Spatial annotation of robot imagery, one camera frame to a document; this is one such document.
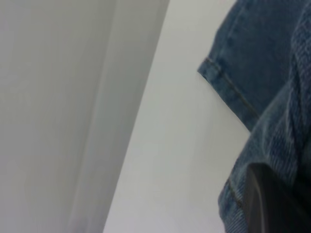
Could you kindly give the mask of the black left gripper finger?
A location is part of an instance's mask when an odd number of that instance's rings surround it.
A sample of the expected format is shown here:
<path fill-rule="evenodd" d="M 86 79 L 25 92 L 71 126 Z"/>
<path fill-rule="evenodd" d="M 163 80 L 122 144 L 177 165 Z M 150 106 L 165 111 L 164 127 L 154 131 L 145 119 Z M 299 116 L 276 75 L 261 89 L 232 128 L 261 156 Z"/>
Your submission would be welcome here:
<path fill-rule="evenodd" d="M 309 233 L 311 182 L 298 177 L 289 188 L 266 164 L 250 164 L 242 209 L 250 233 Z"/>

